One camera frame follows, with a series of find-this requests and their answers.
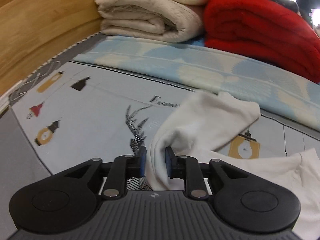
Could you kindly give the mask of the white long-sleeve shirt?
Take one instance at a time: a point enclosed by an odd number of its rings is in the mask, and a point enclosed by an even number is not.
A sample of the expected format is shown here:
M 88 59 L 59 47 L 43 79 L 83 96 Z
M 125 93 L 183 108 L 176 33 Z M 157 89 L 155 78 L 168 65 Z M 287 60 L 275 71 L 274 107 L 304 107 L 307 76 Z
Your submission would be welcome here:
M 147 153 L 151 188 L 181 190 L 183 181 L 167 175 L 166 147 L 201 163 L 220 159 L 292 191 L 302 206 L 294 232 L 319 239 L 319 140 L 261 116 L 255 102 L 198 91 L 165 120 Z

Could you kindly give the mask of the grey printed bed sheet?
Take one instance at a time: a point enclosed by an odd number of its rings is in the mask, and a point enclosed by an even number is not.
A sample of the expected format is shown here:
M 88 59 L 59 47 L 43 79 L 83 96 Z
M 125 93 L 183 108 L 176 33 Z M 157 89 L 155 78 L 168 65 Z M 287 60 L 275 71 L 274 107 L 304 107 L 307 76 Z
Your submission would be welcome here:
M 236 230 L 218 219 L 207 202 L 188 198 L 184 187 L 151 188 L 146 161 L 158 129 L 191 93 L 218 95 L 225 91 L 213 93 L 75 61 L 77 55 L 106 38 L 93 35 L 69 47 L 12 92 L 9 113 L 14 127 L 1 128 L 1 140 L 9 140 L 1 143 L 1 151 L 11 150 L 17 159 L 22 158 L 23 148 L 17 140 L 21 136 L 26 149 L 47 172 L 25 186 L 93 158 L 111 163 L 122 155 L 137 155 L 142 146 L 146 148 L 144 174 L 128 179 L 124 197 L 102 202 L 97 213 L 78 228 L 57 234 L 17 229 L 12 239 L 302 239 L 294 232 L 295 225 L 271 234 Z M 319 140 L 319 129 L 259 108 L 261 116 Z M 9 200 L 23 187 L 15 189 Z

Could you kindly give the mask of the light blue patterned quilt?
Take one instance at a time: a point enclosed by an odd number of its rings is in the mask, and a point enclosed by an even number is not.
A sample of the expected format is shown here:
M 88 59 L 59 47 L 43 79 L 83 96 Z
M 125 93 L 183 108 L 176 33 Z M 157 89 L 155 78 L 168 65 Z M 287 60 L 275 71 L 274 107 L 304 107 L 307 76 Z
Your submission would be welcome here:
M 201 46 L 111 36 L 76 62 L 111 67 L 254 101 L 269 112 L 319 129 L 319 85 L 286 70 Z

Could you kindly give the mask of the red folded blanket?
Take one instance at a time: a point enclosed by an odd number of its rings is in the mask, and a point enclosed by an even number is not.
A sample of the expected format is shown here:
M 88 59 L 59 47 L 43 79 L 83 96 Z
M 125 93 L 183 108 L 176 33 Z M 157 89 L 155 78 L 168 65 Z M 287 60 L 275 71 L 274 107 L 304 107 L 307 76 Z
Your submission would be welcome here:
M 319 83 L 319 37 L 297 13 L 270 0 L 210 0 L 204 44 Z

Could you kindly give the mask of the beige folded blanket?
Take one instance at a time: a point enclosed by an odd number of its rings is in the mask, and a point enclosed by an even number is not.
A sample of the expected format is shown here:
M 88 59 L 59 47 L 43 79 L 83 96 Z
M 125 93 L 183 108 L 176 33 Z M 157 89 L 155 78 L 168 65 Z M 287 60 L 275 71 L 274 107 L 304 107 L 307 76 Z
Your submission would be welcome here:
M 170 43 L 203 32 L 202 15 L 209 0 L 94 0 L 102 17 L 101 32 Z

